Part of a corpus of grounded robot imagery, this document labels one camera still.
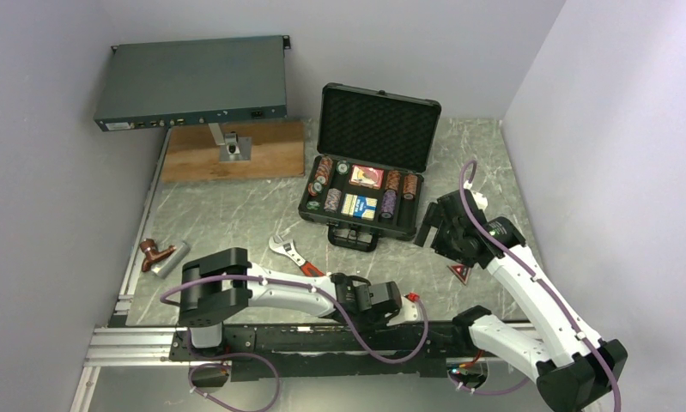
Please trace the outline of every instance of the gray wall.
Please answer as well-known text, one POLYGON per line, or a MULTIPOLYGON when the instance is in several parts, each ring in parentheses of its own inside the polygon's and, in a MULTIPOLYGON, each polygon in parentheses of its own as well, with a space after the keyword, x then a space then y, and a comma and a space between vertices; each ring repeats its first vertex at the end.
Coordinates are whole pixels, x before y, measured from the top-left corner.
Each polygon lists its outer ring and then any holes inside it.
POLYGON ((686 0, 569 0, 504 135, 549 273, 630 353, 624 410, 686 410, 686 0))
POLYGON ((94 0, 0 1, 0 411, 70 407, 161 139, 91 122, 118 40, 94 0))
POLYGON ((288 103, 318 116, 327 82, 501 118, 564 0, 101 0, 124 42, 285 33, 288 103))

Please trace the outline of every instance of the case handle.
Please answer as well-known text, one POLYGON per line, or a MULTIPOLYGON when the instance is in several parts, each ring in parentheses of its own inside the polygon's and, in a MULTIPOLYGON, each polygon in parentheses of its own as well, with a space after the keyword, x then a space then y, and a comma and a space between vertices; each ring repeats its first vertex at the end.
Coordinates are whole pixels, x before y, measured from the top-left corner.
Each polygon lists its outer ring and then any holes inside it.
POLYGON ((378 237, 379 235, 377 233, 372 233, 371 236, 372 238, 370 239, 369 242, 364 242, 362 240, 358 239, 358 231, 355 230, 355 236, 350 237, 348 235, 347 237, 343 236, 337 236, 335 234, 335 227, 334 226, 328 226, 327 227, 327 240, 335 246, 340 246, 340 247, 346 247, 348 249, 353 249, 355 251, 374 251, 375 247, 378 246, 378 237))

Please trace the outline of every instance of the black case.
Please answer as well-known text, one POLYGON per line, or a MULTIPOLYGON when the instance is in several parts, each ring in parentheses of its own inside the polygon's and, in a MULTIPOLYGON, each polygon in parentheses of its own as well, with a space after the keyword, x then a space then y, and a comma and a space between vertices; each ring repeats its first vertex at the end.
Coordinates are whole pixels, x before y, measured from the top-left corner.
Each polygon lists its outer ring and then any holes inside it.
POLYGON ((372 251, 381 236, 412 240, 416 236, 416 215, 423 187, 428 155, 439 122, 441 105, 433 100, 414 99, 388 94, 384 91, 352 88, 329 83, 322 91, 318 152, 313 169, 307 179, 298 211, 302 219, 328 225, 327 238, 333 245, 359 251, 372 251), (307 187, 314 181, 315 172, 323 156, 332 158, 330 181, 323 191, 313 197, 307 187), (347 161, 347 174, 337 172, 339 161, 347 161), (349 177, 353 165, 384 170, 381 189, 352 185, 349 177), (398 188, 396 212, 391 219, 381 219, 385 181, 391 170, 402 177, 398 188), (418 177, 416 197, 403 200, 402 191, 406 174, 418 177), (327 191, 336 188, 343 192, 335 213, 324 211, 327 191), (359 219, 343 215, 341 209, 345 194, 375 197, 378 205, 374 218, 359 219), (307 209, 307 202, 320 203, 317 210, 307 209), (348 229, 345 235, 340 233, 348 229))

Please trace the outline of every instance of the case lid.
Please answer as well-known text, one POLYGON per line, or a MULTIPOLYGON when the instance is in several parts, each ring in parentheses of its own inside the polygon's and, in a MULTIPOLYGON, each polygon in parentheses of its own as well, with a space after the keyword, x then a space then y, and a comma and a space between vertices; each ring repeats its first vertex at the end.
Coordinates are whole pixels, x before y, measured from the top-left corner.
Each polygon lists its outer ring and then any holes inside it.
POLYGON ((318 151, 422 173, 441 105, 330 83, 322 91, 318 151))

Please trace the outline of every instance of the poker chip case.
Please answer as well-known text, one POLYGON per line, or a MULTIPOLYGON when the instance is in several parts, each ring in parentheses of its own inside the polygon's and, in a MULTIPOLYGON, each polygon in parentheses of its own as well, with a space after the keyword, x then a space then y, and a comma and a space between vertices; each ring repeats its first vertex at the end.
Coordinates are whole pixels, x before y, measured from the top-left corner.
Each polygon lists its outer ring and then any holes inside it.
POLYGON ((373 251, 380 237, 412 240, 440 113, 433 100, 327 84, 302 219, 327 225, 330 243, 358 251, 373 251))

